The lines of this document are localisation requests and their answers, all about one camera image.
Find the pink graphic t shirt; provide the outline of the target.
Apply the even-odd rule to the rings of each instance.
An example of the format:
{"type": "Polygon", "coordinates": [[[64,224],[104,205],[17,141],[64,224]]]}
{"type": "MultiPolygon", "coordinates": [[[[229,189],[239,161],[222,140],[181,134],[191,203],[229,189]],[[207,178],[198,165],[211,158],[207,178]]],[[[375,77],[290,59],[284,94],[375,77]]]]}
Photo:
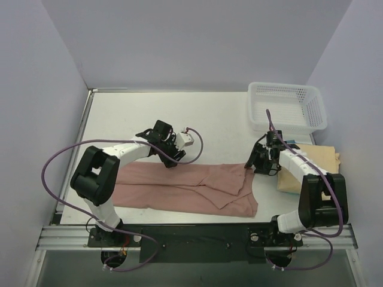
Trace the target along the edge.
{"type": "Polygon", "coordinates": [[[134,162],[118,171],[113,203],[118,207],[252,218],[258,203],[254,175],[239,164],[134,162]]]}

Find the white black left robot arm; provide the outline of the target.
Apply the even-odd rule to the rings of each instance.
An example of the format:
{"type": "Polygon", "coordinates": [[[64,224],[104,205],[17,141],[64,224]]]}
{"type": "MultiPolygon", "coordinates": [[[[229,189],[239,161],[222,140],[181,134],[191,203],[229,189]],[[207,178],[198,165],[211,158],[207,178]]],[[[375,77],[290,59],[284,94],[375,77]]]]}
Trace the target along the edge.
{"type": "Polygon", "coordinates": [[[100,220],[96,226],[103,230],[101,237],[107,245],[117,246],[123,239],[123,231],[118,228],[122,220],[112,203],[119,169],[152,155],[158,155],[165,167],[175,167],[186,155],[183,148],[193,143],[194,139],[188,133],[175,134],[171,125],[158,120],[152,129],[137,133],[127,143],[102,149],[86,148],[70,186],[100,220]]]}

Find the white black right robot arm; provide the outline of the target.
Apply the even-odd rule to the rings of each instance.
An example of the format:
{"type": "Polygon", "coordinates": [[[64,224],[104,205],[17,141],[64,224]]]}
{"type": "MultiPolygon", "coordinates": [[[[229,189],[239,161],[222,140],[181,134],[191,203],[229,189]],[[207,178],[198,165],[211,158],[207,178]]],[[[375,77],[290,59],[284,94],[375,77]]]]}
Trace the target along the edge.
{"type": "Polygon", "coordinates": [[[345,178],[320,168],[297,145],[276,141],[256,142],[245,168],[254,173],[288,170],[301,185],[298,208],[278,215],[267,230],[268,240],[280,245],[289,233],[311,231],[324,237],[337,237],[348,220],[345,178]]]}

